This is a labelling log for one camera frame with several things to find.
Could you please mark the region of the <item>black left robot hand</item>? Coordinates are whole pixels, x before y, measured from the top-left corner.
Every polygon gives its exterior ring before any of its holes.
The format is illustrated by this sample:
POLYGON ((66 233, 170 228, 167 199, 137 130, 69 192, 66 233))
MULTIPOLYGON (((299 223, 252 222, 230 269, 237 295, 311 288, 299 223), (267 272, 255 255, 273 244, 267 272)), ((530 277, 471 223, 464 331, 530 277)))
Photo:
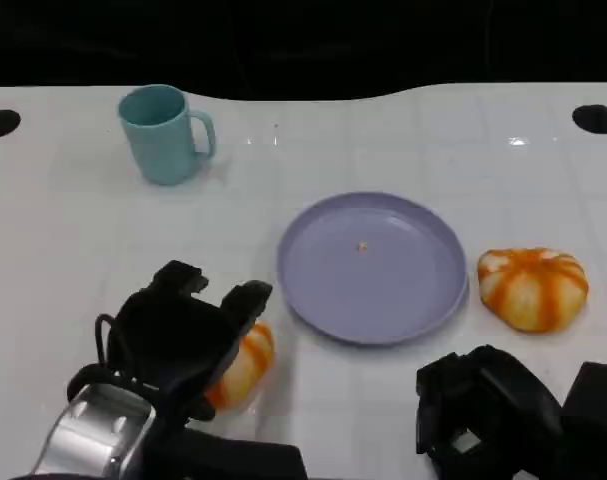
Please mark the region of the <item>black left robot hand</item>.
POLYGON ((175 423, 245 408, 275 361, 260 319, 272 286, 250 280, 212 305, 197 297, 207 285, 201 269, 172 260, 111 320, 108 367, 150 389, 158 414, 175 423))

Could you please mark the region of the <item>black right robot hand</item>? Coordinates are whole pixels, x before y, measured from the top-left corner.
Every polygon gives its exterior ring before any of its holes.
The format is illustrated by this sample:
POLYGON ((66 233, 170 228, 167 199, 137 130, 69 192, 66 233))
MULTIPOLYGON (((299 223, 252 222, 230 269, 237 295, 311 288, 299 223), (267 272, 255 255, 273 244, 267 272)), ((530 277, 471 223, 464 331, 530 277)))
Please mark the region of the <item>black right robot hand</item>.
POLYGON ((440 479, 555 475, 561 406, 517 358, 490 345, 417 371, 416 452, 440 479))

